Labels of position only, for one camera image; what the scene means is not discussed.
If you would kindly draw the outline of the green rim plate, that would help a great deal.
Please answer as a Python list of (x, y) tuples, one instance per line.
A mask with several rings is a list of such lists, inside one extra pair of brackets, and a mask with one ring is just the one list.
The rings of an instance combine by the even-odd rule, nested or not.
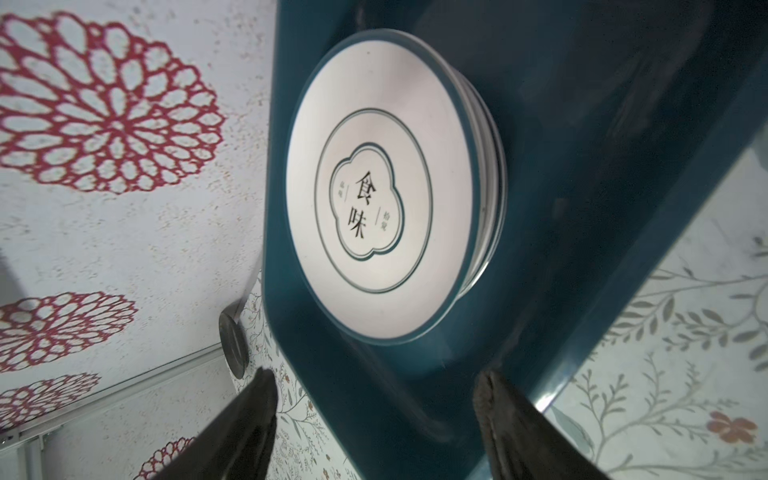
[(454, 70), (462, 90), (469, 96), (471, 119), (479, 128), (479, 166), (481, 172), (482, 217), (479, 222), (476, 248), (470, 271), (457, 298), (465, 296), (488, 267), (503, 231), (508, 196), (507, 162), (496, 122), (471, 82)]

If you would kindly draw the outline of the white plate gold outline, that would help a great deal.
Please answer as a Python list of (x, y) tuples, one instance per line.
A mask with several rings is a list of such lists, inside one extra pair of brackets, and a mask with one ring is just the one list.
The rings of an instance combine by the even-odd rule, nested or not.
[(363, 31), (320, 60), (291, 124), (285, 202), (302, 274), (340, 330), (406, 343), (458, 299), (482, 213), (477, 134), (455, 70), (412, 34)]

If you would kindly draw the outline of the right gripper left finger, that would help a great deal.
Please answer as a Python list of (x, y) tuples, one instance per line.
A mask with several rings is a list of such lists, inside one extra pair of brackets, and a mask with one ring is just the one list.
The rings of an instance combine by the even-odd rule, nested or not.
[(156, 475), (158, 479), (264, 479), (277, 430), (275, 374), (260, 368), (252, 381)]

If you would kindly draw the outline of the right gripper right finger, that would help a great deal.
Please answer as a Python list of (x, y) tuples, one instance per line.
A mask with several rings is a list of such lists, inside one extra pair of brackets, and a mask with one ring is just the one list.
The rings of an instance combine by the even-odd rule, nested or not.
[(478, 374), (473, 408), (494, 479), (605, 479), (500, 372)]

